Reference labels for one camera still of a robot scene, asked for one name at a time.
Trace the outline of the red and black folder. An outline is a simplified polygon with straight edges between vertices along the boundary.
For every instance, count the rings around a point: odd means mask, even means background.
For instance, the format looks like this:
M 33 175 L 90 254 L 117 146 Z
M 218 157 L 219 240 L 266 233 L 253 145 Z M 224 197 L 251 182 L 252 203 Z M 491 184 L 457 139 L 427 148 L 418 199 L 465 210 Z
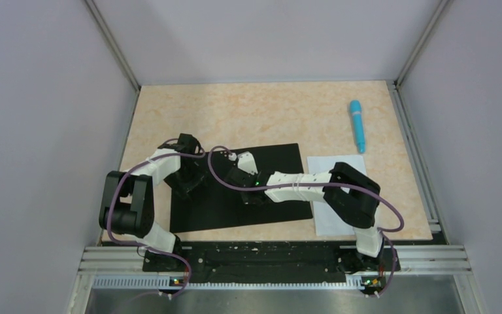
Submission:
M 303 163 L 296 143 L 249 147 L 260 171 L 302 173 Z M 260 192 L 253 198 L 220 184 L 209 171 L 206 158 L 194 159 L 204 181 L 187 197 L 171 194 L 169 229 L 173 233 L 196 232 L 239 226 L 308 220 L 311 205 L 303 201 L 273 203 Z

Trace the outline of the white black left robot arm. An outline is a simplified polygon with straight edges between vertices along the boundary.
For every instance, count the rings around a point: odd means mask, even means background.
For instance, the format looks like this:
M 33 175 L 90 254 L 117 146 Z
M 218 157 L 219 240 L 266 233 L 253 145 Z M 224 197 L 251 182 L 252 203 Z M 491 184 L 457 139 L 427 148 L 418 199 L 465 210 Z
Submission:
M 99 212 L 99 225 L 117 244 L 143 246 L 159 251 L 159 263 L 176 270 L 183 263 L 179 238 L 164 230 L 154 218 L 154 188 L 166 183 L 179 198 L 188 200 L 206 181 L 197 164 L 205 151 L 192 135 L 161 144 L 154 153 L 126 171 L 107 174 Z

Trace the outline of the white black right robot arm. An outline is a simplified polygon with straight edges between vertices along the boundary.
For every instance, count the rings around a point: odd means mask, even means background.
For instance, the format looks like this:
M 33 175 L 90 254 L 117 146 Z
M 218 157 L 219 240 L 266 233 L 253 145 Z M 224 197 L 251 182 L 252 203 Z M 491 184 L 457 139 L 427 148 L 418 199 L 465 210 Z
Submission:
M 286 201 L 322 202 L 356 235 L 357 260 L 367 270 L 383 262 L 383 240 L 376 229 L 380 186 L 345 162 L 321 173 L 249 173 L 237 167 L 225 176 L 226 184 L 241 193 L 243 202 L 253 205 Z

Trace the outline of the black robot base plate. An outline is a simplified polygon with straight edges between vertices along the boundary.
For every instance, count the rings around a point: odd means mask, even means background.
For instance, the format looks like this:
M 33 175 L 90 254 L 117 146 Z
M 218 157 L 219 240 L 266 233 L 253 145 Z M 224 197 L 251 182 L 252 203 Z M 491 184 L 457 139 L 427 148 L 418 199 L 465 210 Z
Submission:
M 138 251 L 144 272 L 191 271 L 193 284 L 342 283 L 400 271 L 397 252 L 360 254 L 351 241 L 183 241 L 173 257 Z

